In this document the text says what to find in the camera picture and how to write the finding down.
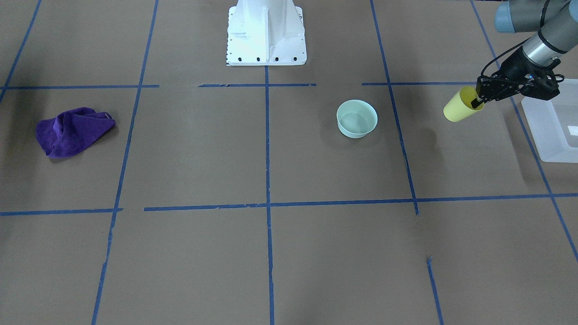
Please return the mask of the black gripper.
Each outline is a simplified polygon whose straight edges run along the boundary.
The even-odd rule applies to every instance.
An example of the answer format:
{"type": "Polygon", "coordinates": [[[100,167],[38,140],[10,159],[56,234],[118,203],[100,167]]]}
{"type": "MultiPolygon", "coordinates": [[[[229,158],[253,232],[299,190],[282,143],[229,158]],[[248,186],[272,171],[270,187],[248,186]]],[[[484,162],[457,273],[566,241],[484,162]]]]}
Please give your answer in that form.
{"type": "Polygon", "coordinates": [[[501,101],[516,94],[525,97],[549,101],[560,94],[559,83],[562,75],[556,74],[554,68],[561,64],[555,57],[546,66],[535,64],[528,59],[522,48],[511,48],[490,61],[477,78],[477,98],[471,101],[471,109],[482,109],[490,101],[501,101]],[[485,71],[498,59],[513,52],[491,75],[485,71]]]}

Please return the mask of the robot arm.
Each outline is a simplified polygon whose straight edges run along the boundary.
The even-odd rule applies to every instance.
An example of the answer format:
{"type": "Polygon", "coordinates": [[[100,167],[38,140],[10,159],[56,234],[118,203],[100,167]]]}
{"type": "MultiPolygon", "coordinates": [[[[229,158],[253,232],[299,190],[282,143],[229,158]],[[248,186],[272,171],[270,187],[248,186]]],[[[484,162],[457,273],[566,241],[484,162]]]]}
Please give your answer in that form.
{"type": "Polygon", "coordinates": [[[507,58],[490,75],[477,79],[473,109],[516,94],[548,101],[559,93],[564,77],[555,73],[561,58],[578,42],[575,0],[508,0],[498,6],[494,28],[499,33],[531,33],[506,50],[507,58]]]}

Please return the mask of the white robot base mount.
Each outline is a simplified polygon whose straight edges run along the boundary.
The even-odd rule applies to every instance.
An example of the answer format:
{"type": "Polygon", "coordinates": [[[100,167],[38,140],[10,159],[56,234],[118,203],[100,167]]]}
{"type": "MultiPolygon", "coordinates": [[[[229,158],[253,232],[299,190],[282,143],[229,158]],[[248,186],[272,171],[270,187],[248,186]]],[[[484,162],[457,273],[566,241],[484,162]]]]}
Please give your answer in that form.
{"type": "Polygon", "coordinates": [[[238,0],[228,10],[227,66],[305,65],[303,10],[292,0],[238,0]]]}

